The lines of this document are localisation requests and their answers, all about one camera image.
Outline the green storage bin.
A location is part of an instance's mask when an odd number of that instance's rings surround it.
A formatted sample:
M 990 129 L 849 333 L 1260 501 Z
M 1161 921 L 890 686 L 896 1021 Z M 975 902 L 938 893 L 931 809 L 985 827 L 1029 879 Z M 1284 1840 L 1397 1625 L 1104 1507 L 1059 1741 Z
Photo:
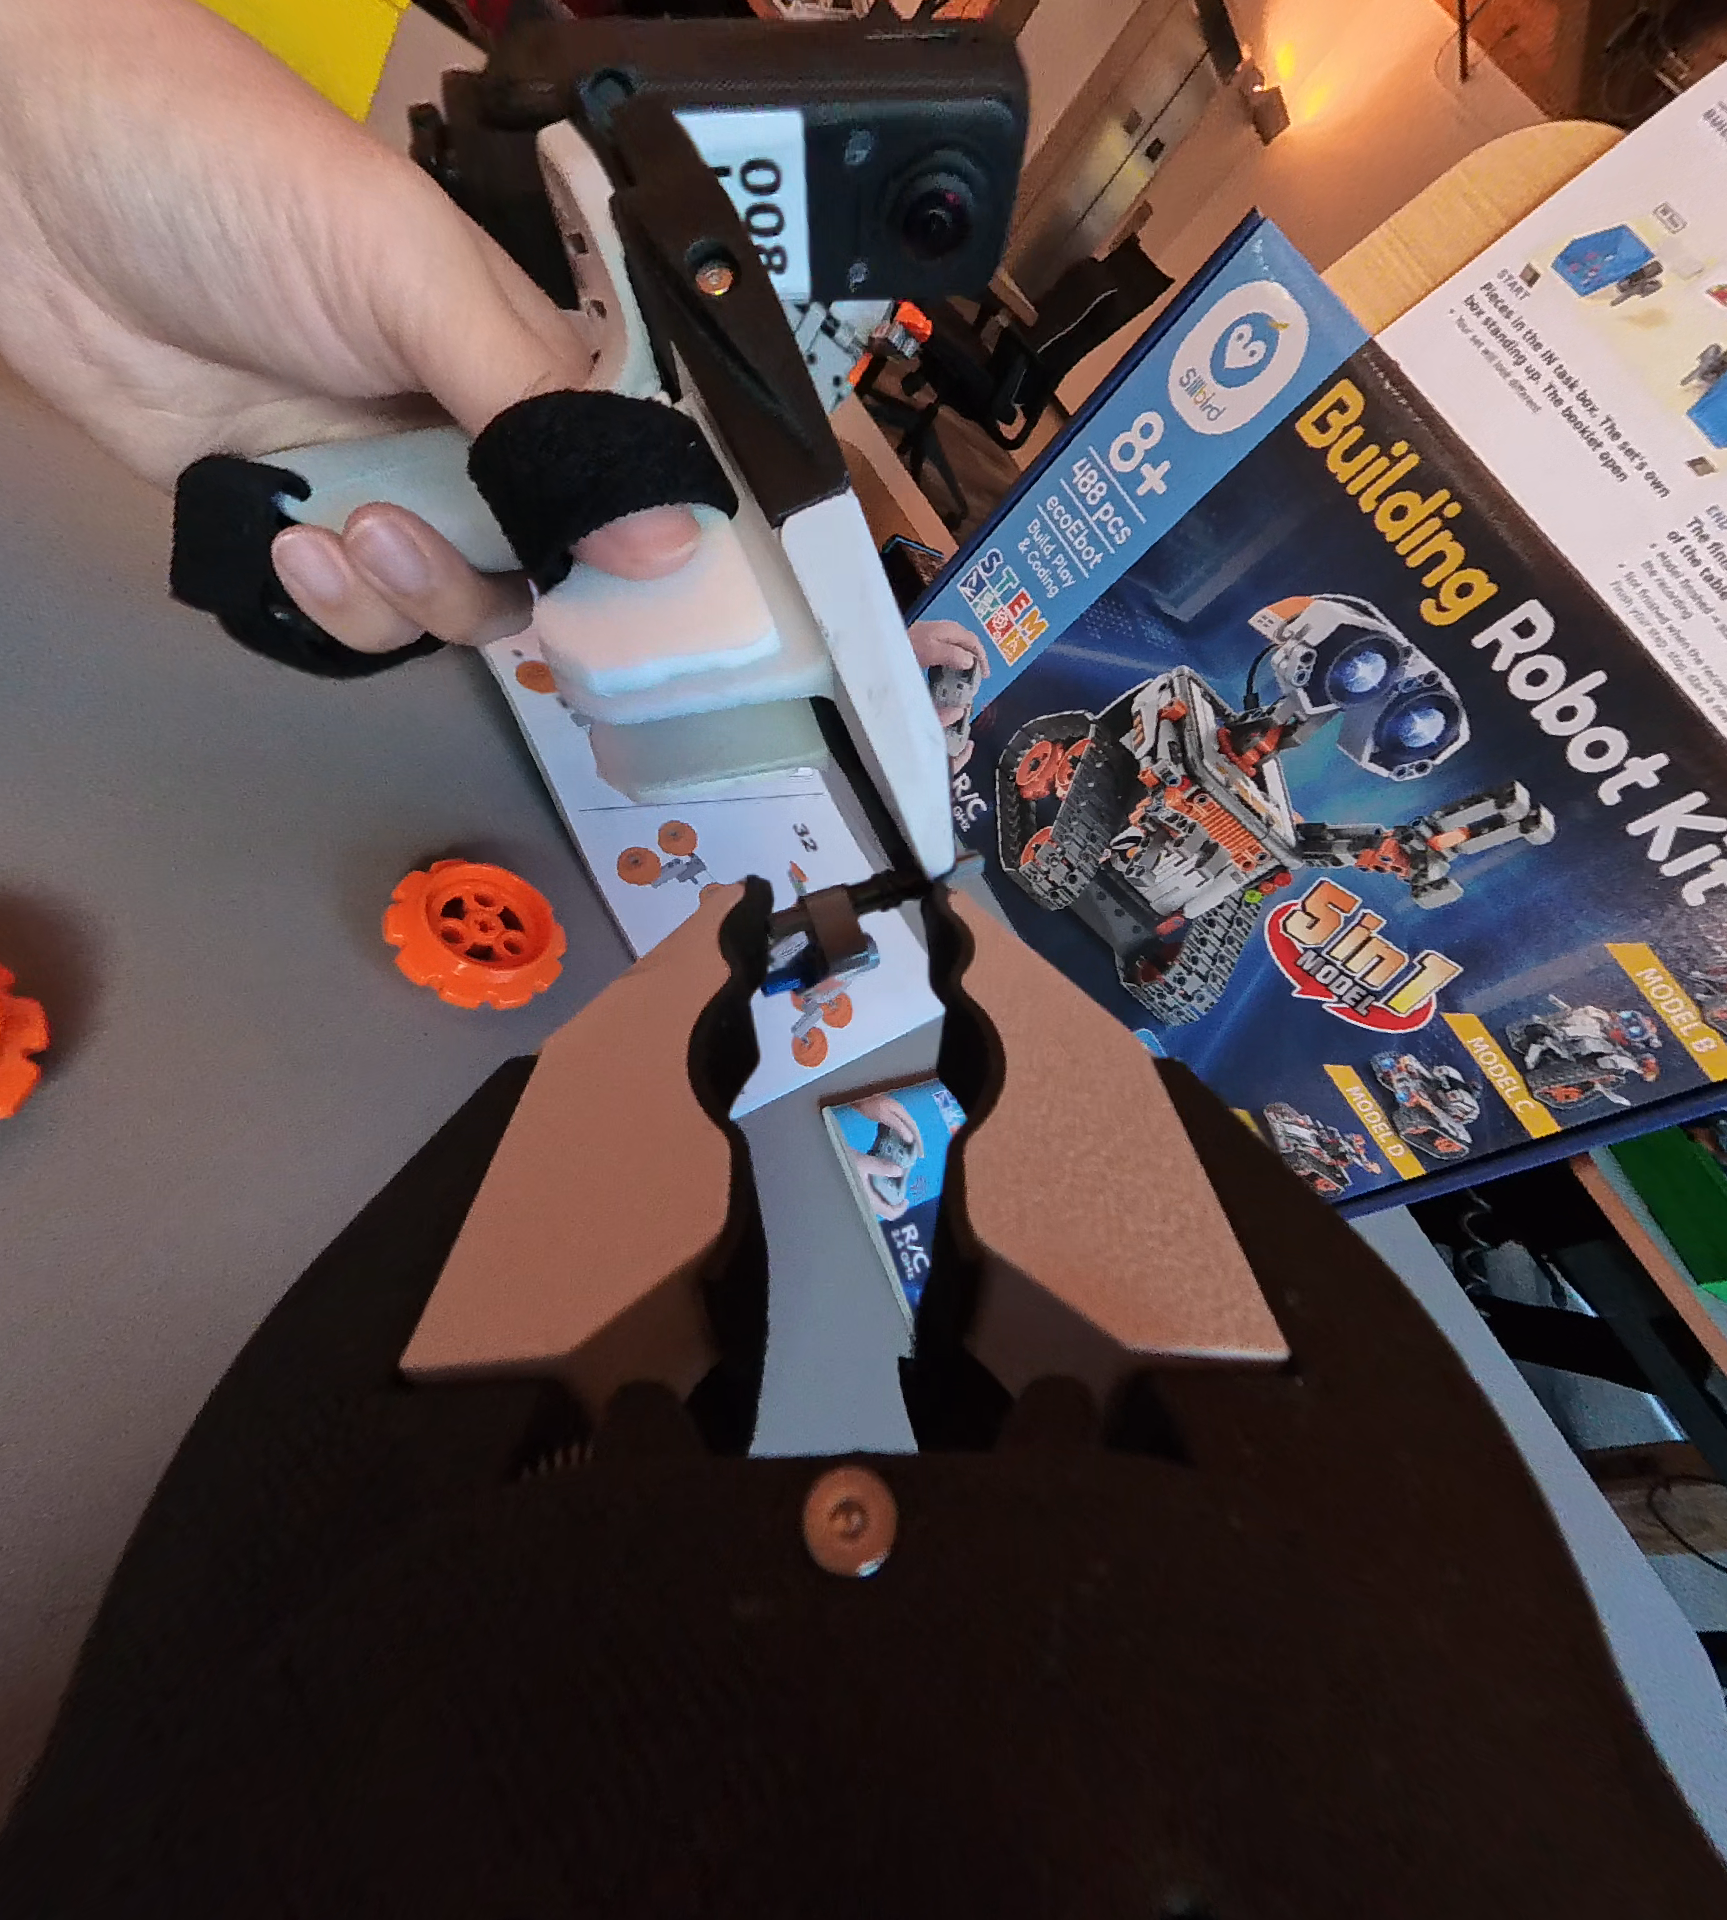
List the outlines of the green storage bin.
M 1727 1304 L 1727 1169 L 1717 1159 L 1681 1126 L 1625 1139 L 1611 1159 L 1689 1280 Z

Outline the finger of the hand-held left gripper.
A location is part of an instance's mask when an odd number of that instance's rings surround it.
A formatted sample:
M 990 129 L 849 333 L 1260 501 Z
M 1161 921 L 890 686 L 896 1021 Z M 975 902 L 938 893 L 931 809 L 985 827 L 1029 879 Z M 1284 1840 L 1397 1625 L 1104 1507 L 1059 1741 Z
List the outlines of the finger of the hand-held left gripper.
M 778 541 L 824 632 L 831 698 L 874 790 L 899 819 L 917 868 L 950 877 L 956 831 L 944 726 L 859 498 L 846 487 L 792 512 Z

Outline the black office chair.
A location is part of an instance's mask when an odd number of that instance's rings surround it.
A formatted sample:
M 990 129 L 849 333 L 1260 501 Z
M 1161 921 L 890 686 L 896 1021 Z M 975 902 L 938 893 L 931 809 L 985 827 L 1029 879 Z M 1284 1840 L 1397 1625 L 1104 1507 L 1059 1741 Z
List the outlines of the black office chair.
M 1036 318 L 1005 318 L 990 348 L 975 329 L 950 364 L 944 340 L 931 333 L 926 382 L 941 407 L 1014 449 L 1055 402 L 1059 382 L 1166 288 L 1173 278 L 1143 252 L 1139 236 L 1128 236 L 1114 252 L 1068 263 L 1036 301 Z

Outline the orange round wheel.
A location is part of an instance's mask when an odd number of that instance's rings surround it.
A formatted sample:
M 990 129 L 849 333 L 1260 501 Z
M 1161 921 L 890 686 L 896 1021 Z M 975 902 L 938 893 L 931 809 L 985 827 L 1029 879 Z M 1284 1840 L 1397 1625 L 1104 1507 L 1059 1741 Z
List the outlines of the orange round wheel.
M 566 934 L 551 902 L 487 860 L 406 872 L 381 917 L 396 970 L 458 1009 L 517 1009 L 565 970 Z

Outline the grey perforated brick beam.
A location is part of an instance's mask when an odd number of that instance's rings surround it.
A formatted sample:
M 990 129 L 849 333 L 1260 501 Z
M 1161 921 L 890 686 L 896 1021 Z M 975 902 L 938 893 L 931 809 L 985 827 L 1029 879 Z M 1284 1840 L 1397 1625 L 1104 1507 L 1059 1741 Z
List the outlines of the grey perforated brick beam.
M 849 884 L 810 889 L 795 905 L 771 916 L 763 991 L 810 991 L 827 982 L 869 970 L 874 965 L 879 949 L 849 902 Z

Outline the person's left hand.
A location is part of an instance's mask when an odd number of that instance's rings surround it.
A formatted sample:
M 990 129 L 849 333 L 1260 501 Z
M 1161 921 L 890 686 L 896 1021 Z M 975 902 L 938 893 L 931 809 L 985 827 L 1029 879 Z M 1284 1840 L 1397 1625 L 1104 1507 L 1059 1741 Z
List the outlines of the person's left hand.
M 0 355 L 159 484 L 588 382 L 493 236 L 203 5 L 0 5 Z

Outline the long wooden-top desk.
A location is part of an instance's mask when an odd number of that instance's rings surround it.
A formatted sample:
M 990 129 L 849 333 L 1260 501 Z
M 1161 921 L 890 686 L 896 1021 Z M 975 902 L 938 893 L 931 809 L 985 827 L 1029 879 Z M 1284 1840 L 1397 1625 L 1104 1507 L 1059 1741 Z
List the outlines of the long wooden-top desk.
M 1418 1222 L 1689 1620 L 1727 1630 L 1727 1304 L 1611 1152 Z

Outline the black axle rod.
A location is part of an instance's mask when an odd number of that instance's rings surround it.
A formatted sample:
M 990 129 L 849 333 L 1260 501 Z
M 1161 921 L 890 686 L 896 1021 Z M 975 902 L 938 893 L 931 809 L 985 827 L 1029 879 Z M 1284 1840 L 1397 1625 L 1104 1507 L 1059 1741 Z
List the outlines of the black axle rod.
M 944 877 L 923 872 L 874 872 L 865 879 L 837 879 L 824 889 L 805 893 L 800 902 L 774 909 L 774 917 L 810 917 L 816 909 L 837 909 L 846 902 L 849 916 L 865 917 L 879 909 L 896 909 L 903 902 L 926 899 Z

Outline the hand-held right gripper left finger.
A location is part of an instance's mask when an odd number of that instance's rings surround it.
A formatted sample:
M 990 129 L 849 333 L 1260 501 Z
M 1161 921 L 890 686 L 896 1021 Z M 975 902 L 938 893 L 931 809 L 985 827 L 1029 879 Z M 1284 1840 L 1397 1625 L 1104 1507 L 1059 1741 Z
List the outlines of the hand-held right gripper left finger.
M 538 1047 L 406 1379 L 557 1379 L 588 1414 L 660 1381 L 707 1449 L 751 1452 L 771 1262 L 732 1101 L 771 909 L 763 877 L 717 884 Z

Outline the blue robot kit box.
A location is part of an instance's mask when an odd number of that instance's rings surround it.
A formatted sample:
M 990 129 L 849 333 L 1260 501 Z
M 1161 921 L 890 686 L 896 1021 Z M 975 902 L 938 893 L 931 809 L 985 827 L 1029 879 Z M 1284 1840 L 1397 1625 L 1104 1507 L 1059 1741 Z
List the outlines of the blue robot kit box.
M 962 546 L 1004 917 L 1348 1212 L 1727 1109 L 1727 724 L 1248 215 Z

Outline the grey orange brick robot model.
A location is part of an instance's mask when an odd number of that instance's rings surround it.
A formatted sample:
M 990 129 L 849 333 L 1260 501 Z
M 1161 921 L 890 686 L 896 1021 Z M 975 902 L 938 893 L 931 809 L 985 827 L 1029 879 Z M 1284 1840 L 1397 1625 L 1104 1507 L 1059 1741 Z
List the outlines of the grey orange brick robot model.
M 805 368 L 831 412 L 874 355 L 912 360 L 931 333 L 917 301 L 782 301 Z

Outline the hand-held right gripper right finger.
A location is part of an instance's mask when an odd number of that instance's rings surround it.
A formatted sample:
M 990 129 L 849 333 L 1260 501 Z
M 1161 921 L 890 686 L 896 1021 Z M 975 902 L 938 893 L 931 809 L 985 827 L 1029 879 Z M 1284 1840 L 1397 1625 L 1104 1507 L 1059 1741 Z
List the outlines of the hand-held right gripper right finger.
M 1156 1057 L 1005 921 L 926 889 L 938 1070 L 964 1109 L 926 1270 L 926 1449 L 990 1449 L 1044 1379 L 1097 1412 L 1289 1342 Z

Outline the blue kit manual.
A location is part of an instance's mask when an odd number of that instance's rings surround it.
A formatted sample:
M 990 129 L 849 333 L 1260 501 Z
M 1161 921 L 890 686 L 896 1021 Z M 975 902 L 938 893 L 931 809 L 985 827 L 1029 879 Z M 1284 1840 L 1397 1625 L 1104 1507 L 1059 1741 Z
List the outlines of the blue kit manual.
M 846 1163 L 849 1192 L 879 1236 L 890 1293 L 917 1329 L 938 1254 L 944 1163 L 964 1109 L 941 1081 L 824 1106 L 824 1126 Z

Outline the white open instruction booklet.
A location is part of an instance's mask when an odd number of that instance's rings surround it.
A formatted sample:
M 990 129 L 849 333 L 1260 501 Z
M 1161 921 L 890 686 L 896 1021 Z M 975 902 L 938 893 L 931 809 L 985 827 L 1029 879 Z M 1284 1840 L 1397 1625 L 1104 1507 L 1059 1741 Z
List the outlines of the white open instruction booklet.
M 635 804 L 596 775 L 588 724 L 557 689 L 535 637 L 487 643 L 485 667 L 639 956 L 691 917 L 711 879 L 765 877 L 774 902 L 792 905 L 810 889 L 879 868 L 869 827 L 852 827 L 840 807 L 840 775 L 795 768 Z M 852 1067 L 941 1014 L 923 942 L 907 917 L 899 909 L 869 916 L 865 934 L 874 940 L 865 970 L 800 997 L 755 997 L 759 1067 L 732 1118 Z

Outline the grey desk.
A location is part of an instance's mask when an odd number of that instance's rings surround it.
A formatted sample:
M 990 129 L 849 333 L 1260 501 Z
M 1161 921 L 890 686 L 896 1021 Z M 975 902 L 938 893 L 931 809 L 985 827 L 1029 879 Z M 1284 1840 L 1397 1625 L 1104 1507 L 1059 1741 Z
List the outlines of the grey desk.
M 0 1820 L 98 1594 L 274 1298 L 631 949 L 476 656 L 314 681 L 165 595 L 171 503 L 0 364 Z M 487 860 L 566 953 L 517 1009 L 396 970 L 406 872 Z

